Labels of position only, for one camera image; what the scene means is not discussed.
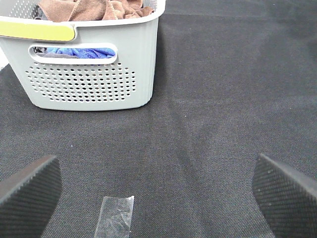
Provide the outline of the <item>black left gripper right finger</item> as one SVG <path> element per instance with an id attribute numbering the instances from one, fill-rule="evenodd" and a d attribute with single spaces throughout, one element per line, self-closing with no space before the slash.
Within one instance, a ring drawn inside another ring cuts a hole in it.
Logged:
<path id="1" fill-rule="evenodd" d="M 317 182 L 286 163 L 260 154 L 252 192 L 274 236 L 317 236 Z"/>

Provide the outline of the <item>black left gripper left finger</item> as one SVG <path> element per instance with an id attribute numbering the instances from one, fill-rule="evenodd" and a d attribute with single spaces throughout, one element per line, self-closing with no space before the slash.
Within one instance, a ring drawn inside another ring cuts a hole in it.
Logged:
<path id="1" fill-rule="evenodd" d="M 40 238 L 62 192 L 59 160 L 48 155 L 0 183 L 0 236 Z"/>

